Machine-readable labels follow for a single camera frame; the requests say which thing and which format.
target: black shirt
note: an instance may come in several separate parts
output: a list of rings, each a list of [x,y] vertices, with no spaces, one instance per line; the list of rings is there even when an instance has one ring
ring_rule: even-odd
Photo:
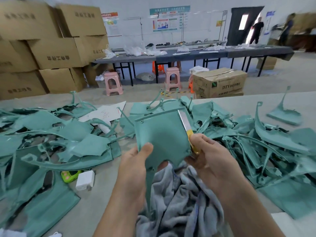
[[[261,21],[261,22],[257,22],[254,26],[253,26],[253,33],[255,34],[255,35],[259,35],[260,34],[260,31],[261,31],[261,29],[263,28],[263,26],[264,26],[264,24],[263,24],[263,22]]]

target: hand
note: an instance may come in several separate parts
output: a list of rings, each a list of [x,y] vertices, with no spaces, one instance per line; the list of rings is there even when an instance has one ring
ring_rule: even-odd
[[[242,195],[240,190],[251,188],[237,161],[224,146],[203,134],[192,135],[190,142],[201,152],[196,159],[187,157],[186,162],[196,169],[203,183],[215,193],[224,209],[234,198],[238,198],[236,195]]]
[[[137,146],[121,156],[118,177],[113,189],[114,198],[120,198],[124,205],[134,206],[141,211],[146,192],[145,160],[153,151],[153,145],[146,143],[140,152]]]

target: forearm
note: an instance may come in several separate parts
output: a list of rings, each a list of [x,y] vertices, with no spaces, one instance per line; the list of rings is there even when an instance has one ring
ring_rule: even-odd
[[[235,237],[285,237],[250,185],[225,208],[225,219]]]
[[[121,201],[122,199],[114,187],[93,237],[132,237],[134,235],[138,211],[133,203],[126,203]]]

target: right hand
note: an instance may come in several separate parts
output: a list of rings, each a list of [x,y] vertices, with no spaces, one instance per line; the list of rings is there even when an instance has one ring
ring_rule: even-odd
[[[190,142],[201,152],[195,159],[187,157],[186,162],[195,168],[203,183],[215,193],[223,207],[239,198],[241,190],[249,187],[252,189],[239,164],[224,146],[203,134],[191,135]]]

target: white wall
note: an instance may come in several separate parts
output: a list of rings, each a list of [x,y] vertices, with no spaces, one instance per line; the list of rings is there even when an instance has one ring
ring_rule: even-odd
[[[292,12],[316,12],[316,0],[44,0],[50,5],[56,2],[90,5],[100,7],[102,13],[118,12],[121,37],[110,37],[111,48],[123,47],[124,44],[140,43],[141,31],[139,20],[127,20],[141,17],[143,24],[144,43],[175,43],[181,41],[181,32],[153,33],[152,19],[149,18],[150,8],[173,7],[190,5],[188,27],[185,29],[184,40],[218,39],[220,27],[216,20],[222,17],[222,11],[228,10],[225,32],[220,39],[226,37],[231,19],[231,8],[265,6],[261,15],[263,22],[267,11],[276,11],[271,26],[285,21]],[[269,36],[262,36],[261,43],[267,43]]]

